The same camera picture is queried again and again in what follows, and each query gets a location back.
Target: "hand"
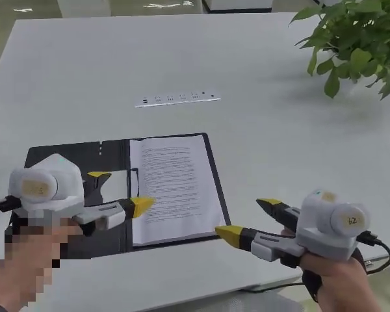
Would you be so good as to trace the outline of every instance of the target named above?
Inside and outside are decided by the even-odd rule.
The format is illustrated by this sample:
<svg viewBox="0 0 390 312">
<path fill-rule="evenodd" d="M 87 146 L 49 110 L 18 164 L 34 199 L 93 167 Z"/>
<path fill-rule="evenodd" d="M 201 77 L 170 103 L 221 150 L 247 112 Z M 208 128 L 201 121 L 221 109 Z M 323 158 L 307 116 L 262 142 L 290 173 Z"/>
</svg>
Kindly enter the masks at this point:
<svg viewBox="0 0 390 312">
<path fill-rule="evenodd" d="M 294 235 L 287 230 L 282 234 Z M 302 256 L 300 267 L 322 278 L 317 298 L 323 312 L 381 312 L 367 274 L 356 259 L 337 262 L 307 253 Z"/>
<path fill-rule="evenodd" d="M 70 219 L 52 227 L 22 227 L 13 243 L 6 244 L 5 259 L 0 260 L 0 306 L 8 312 L 19 311 L 35 301 L 44 284 L 51 283 L 53 260 L 60 259 L 60 244 L 82 231 Z"/>
</svg>

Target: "white cabinet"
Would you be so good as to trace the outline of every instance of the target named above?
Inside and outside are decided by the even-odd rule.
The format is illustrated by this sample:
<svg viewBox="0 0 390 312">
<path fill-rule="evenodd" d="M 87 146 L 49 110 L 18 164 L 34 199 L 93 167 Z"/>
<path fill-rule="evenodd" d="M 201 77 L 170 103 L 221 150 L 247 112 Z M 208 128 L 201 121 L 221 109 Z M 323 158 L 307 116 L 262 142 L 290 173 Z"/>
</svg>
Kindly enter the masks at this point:
<svg viewBox="0 0 390 312">
<path fill-rule="evenodd" d="M 248 12 L 271 10 L 273 0 L 202 0 L 205 7 L 211 12 L 235 11 Z"/>
</svg>

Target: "potted plant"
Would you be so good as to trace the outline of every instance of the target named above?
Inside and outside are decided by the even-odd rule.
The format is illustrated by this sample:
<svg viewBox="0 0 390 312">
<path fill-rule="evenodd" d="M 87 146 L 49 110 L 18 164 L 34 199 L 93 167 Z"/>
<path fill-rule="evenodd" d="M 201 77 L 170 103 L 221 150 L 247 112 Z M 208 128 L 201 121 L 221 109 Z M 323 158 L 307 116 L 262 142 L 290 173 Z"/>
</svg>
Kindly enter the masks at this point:
<svg viewBox="0 0 390 312">
<path fill-rule="evenodd" d="M 390 0 L 342 0 L 333 6 L 313 6 L 297 13 L 292 21 L 320 18 L 313 34 L 298 44 L 312 47 L 307 72 L 328 74 L 325 94 L 334 98 L 340 79 L 357 83 L 362 76 L 375 76 L 368 85 L 382 81 L 382 99 L 390 94 Z M 317 65 L 317 53 L 329 51 L 330 58 Z"/>
</svg>

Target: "open folder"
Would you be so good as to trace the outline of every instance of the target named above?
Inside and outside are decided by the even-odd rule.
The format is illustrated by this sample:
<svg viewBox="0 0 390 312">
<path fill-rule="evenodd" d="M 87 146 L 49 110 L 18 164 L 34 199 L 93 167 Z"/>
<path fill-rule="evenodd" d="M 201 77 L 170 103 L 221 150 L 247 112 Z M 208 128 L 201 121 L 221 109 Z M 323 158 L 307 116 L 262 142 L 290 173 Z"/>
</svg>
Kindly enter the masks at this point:
<svg viewBox="0 0 390 312">
<path fill-rule="evenodd" d="M 215 226 L 230 224 L 206 133 L 38 146 L 29 149 L 25 167 L 54 153 L 80 168 L 86 206 L 138 195 L 157 200 L 140 218 L 91 237 L 70 237 L 63 258 L 216 239 Z M 11 221 L 13 227 L 20 224 L 15 214 Z"/>
<path fill-rule="evenodd" d="M 131 140 L 130 163 L 140 196 L 156 199 L 133 220 L 134 246 L 208 237 L 226 225 L 204 136 Z"/>
</svg>

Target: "yellow finger tip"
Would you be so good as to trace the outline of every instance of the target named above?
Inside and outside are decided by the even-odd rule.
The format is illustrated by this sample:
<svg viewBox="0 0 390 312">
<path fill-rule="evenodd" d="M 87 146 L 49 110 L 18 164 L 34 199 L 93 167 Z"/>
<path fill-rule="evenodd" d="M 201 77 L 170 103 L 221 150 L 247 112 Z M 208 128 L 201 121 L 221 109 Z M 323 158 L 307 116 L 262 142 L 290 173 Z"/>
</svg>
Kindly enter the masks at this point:
<svg viewBox="0 0 390 312">
<path fill-rule="evenodd" d="M 92 177 L 101 177 L 103 174 L 109 174 L 109 173 L 110 172 L 106 172 L 106 171 L 92 171 L 87 174 Z"/>
<path fill-rule="evenodd" d="M 215 232 L 232 247 L 240 248 L 240 234 L 242 229 L 243 227 L 241 226 L 217 226 L 215 227 Z"/>
<path fill-rule="evenodd" d="M 271 203 L 272 205 L 277 205 L 278 203 L 281 203 L 281 200 L 277 200 L 275 198 L 259 198 L 258 200 L 261 200 L 262 202 Z"/>
<path fill-rule="evenodd" d="M 155 203 L 155 198 L 150 197 L 136 197 L 131 198 L 131 200 L 135 203 L 133 218 L 138 218 L 143 215 Z"/>
</svg>

